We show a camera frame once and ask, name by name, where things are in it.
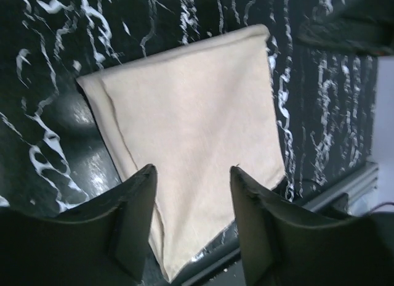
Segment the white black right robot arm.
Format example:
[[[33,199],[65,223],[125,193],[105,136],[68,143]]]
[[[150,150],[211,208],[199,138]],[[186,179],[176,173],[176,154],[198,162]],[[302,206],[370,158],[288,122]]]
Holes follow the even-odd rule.
[[[364,0],[300,25],[300,43],[323,50],[393,55],[393,0]]]

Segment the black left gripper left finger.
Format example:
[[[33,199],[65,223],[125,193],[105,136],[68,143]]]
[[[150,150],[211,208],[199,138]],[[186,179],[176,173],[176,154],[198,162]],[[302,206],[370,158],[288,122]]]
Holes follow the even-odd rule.
[[[60,215],[65,270],[79,283],[137,283],[148,251],[158,174],[144,166],[120,185]]]

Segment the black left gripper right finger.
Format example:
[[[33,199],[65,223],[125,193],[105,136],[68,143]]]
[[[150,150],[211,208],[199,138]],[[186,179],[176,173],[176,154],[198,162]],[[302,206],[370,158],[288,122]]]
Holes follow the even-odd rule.
[[[339,228],[344,214],[314,213],[230,170],[247,285],[352,285],[354,251]]]

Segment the beige cloth napkin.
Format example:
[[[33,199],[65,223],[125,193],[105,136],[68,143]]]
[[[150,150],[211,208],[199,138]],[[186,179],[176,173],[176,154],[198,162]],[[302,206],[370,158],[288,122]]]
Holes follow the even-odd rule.
[[[149,243],[172,282],[234,220],[230,168],[268,189],[285,177],[257,24],[82,76],[119,177],[158,170]]]

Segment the black marble pattern mat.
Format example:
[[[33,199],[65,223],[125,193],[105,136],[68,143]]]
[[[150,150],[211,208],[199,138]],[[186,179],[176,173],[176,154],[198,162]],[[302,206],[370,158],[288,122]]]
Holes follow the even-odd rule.
[[[55,216],[120,180],[77,77],[262,23],[283,194],[306,201],[366,162],[377,59],[307,48],[300,25],[353,0],[1,0],[1,205]]]

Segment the aluminium front frame rail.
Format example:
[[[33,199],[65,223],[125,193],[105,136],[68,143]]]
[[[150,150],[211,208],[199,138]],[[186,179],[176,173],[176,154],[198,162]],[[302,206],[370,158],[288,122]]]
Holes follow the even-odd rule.
[[[306,202],[304,208],[314,212],[328,208],[346,211],[359,198],[376,188],[378,176],[378,164],[367,162]],[[203,251],[203,256],[185,266],[171,284],[223,285],[225,279],[229,279],[242,285],[243,268],[239,253],[238,228],[233,222]]]

